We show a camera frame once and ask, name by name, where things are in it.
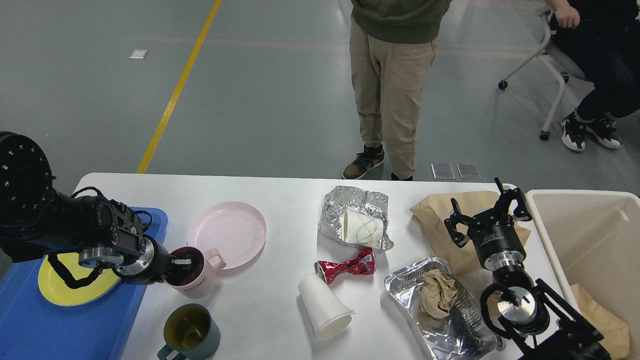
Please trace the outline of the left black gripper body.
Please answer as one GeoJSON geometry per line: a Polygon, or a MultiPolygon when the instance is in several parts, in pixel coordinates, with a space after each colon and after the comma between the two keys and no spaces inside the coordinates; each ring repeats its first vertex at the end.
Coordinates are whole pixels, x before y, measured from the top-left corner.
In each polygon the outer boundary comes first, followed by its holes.
{"type": "Polygon", "coordinates": [[[151,285],[164,283],[170,271],[172,256],[167,249],[153,238],[144,239],[145,251],[129,265],[114,268],[114,274],[122,282],[131,285],[151,285]]]}

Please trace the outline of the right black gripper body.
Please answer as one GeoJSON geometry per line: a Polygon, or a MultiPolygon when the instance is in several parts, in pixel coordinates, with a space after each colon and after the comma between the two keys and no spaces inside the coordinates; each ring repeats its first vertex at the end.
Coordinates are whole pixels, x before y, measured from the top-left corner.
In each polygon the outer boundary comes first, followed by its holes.
{"type": "Polygon", "coordinates": [[[515,230],[512,215],[485,210],[473,216],[472,239],[483,269],[497,271],[508,265],[522,266],[526,251],[515,230]]]}

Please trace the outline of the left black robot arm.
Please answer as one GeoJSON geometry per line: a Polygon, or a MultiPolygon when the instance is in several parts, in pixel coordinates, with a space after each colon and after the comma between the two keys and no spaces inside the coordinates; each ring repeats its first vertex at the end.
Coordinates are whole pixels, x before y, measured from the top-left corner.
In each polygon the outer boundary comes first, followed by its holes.
{"type": "Polygon", "coordinates": [[[91,285],[103,271],[126,284],[176,280],[196,268],[194,255],[171,255],[146,234],[141,210],[94,195],[57,191],[50,163],[27,136],[0,135],[1,249],[13,262],[46,258],[69,289],[91,285]]]}

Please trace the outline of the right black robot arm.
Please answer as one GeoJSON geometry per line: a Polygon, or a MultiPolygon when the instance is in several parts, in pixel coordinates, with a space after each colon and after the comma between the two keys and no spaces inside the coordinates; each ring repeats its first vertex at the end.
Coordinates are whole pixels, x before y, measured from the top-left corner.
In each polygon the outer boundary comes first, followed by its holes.
{"type": "Polygon", "coordinates": [[[473,243],[480,266],[493,274],[480,296],[484,323],[512,340],[524,360],[610,360],[602,333],[550,285],[525,271],[526,251],[515,223],[531,220],[527,203],[518,187],[505,189],[499,178],[494,182],[500,194],[493,207],[468,216],[451,198],[452,211],[444,221],[458,248],[473,243]]]}

